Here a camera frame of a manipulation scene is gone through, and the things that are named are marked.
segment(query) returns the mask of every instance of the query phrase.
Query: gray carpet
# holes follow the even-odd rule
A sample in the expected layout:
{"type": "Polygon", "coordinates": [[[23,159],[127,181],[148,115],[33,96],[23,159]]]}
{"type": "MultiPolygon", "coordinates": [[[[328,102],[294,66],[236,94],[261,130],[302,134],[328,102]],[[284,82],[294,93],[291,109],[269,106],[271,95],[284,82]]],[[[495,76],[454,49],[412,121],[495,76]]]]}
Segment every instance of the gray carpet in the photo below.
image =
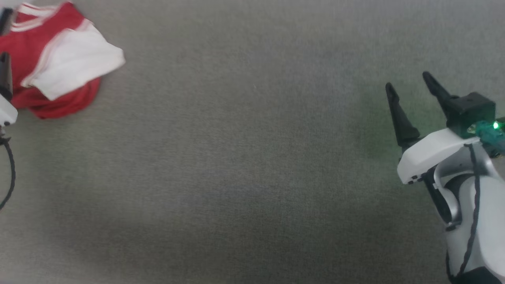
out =
{"type": "Polygon", "coordinates": [[[127,64],[87,110],[9,127],[0,281],[447,283],[384,85],[424,134],[424,70],[505,115],[505,3],[408,2],[74,0],[127,64]]]}

